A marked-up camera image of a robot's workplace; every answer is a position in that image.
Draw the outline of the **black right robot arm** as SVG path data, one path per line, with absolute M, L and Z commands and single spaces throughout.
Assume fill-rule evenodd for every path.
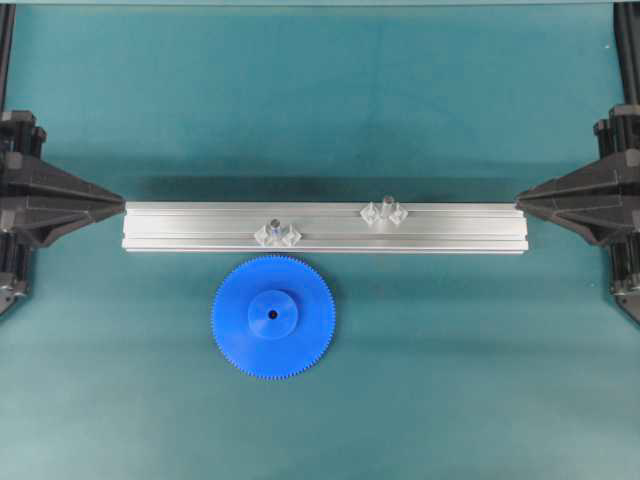
M 625 102 L 594 124 L 599 159 L 520 193 L 516 206 L 606 250 L 610 293 L 638 323 L 639 3 L 616 3 L 613 21 Z

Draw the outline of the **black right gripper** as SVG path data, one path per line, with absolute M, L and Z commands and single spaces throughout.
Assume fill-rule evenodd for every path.
M 517 208 L 581 236 L 609 245 L 610 293 L 632 320 L 639 319 L 639 106 L 616 105 L 594 125 L 600 158 L 622 154 L 622 162 L 593 162 L 521 192 Z M 559 209 L 565 198 L 622 196 L 624 207 Z

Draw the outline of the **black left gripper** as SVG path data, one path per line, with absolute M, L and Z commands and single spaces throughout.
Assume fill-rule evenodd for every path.
M 124 212 L 121 196 L 37 158 L 46 141 L 46 132 L 37 127 L 36 122 L 30 111 L 1 113 L 2 310 L 10 310 L 29 293 L 31 247 L 49 247 L 65 235 Z M 110 205 L 9 210 L 10 197 L 45 197 Z

